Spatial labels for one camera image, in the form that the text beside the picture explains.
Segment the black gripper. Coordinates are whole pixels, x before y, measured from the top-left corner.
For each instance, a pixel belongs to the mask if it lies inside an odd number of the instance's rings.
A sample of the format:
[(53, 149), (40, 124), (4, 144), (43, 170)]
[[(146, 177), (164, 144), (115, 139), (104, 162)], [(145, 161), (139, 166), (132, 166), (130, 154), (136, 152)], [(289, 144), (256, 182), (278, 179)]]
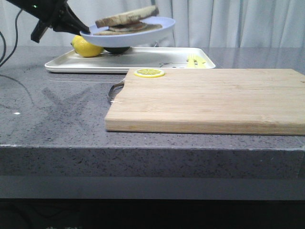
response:
[(39, 19), (31, 40), (39, 43), (48, 28), (80, 35), (90, 29), (74, 14), (66, 0), (10, 0), (10, 3)]

